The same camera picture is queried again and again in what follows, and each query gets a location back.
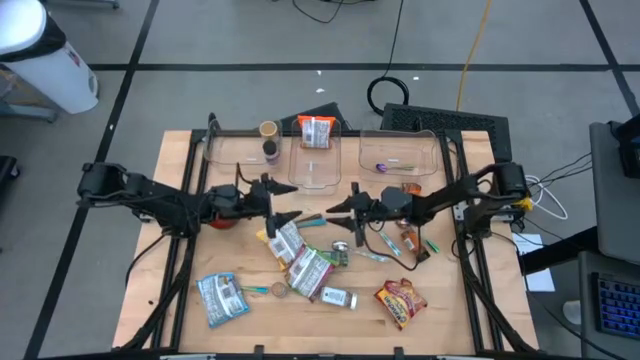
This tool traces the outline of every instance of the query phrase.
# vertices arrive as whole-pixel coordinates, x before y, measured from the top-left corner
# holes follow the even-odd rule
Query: wooden tabletop
[[[168,131],[164,135],[154,179],[167,185],[180,187],[190,132]],[[486,132],[463,132],[465,153],[470,172],[493,162]],[[234,138],[237,151],[243,151],[243,138]],[[389,184],[363,181],[358,163],[359,138],[342,138],[342,178],[333,195],[305,195],[292,193],[274,197],[274,211],[302,210],[305,214],[324,213],[350,194],[350,183],[358,181],[361,191],[379,197]],[[270,174],[280,182],[288,183],[289,139],[283,139],[278,166]],[[445,186],[446,180],[439,147],[435,146],[438,171],[421,178],[422,195]],[[207,187],[233,182],[228,167],[210,166]],[[199,161],[194,174],[198,174]],[[256,178],[257,173],[243,168],[245,177]],[[191,191],[195,189],[194,176]],[[451,212],[440,212],[422,229],[424,238],[440,248],[431,251],[431,258],[408,272],[393,262],[377,263],[350,256],[349,266],[336,269],[329,276],[328,286],[342,288],[358,294],[355,311],[321,303],[310,303],[306,298],[290,294],[284,299],[272,295],[245,293],[250,312],[216,329],[209,329],[195,280],[216,272],[233,272],[243,286],[270,286],[284,281],[284,273],[267,246],[256,239],[255,233],[264,228],[264,220],[241,220],[229,230],[216,230],[203,226],[197,241],[191,274],[180,351],[215,353],[251,353],[254,346],[265,346],[268,353],[337,353],[337,354],[392,354],[393,348],[402,346],[406,354],[473,354],[473,342],[464,295],[460,264],[451,254],[455,239]],[[399,240],[399,229],[393,223],[384,231],[403,251],[406,264],[414,261]],[[493,231],[511,238],[506,224],[493,224]],[[155,224],[143,224],[136,253],[142,251],[159,235]],[[354,244],[353,234],[335,226],[300,230],[305,240],[320,249],[330,249],[334,240]],[[374,249],[389,252],[380,236],[367,230],[367,238]],[[512,326],[530,345],[537,347],[531,313],[520,275],[513,244],[499,237],[484,240],[487,264],[493,285],[495,302]],[[146,320],[158,302],[169,241],[145,255],[133,269],[127,288],[113,345],[128,341]],[[385,280],[411,280],[417,291],[427,299],[429,306],[414,317],[407,328],[399,331],[386,309],[373,297]],[[478,301],[485,348],[491,348],[486,312]],[[163,345],[168,345],[175,308],[167,312]]]

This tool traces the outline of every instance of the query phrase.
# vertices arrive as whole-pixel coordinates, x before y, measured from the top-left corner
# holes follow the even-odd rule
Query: transparent container
[[[368,181],[418,182],[438,171],[438,138],[430,130],[418,132],[362,130],[360,178]]]
[[[329,134],[328,149],[303,147],[302,129],[296,120],[291,126],[291,158],[289,181],[298,186],[298,193],[331,195],[342,177],[340,122],[335,121]]]
[[[235,166],[239,163],[243,172],[268,172],[270,168],[277,166],[283,160],[280,157],[276,165],[273,165],[269,164],[265,157],[262,146],[266,140],[275,141],[279,150],[282,147],[282,124],[280,121],[269,121],[269,123],[272,125],[269,136],[262,136],[260,130],[263,126],[240,132],[225,131],[220,127],[218,120],[210,121],[205,139],[205,159],[212,165],[229,171],[235,171]],[[238,137],[242,138],[242,142],[237,141]]]

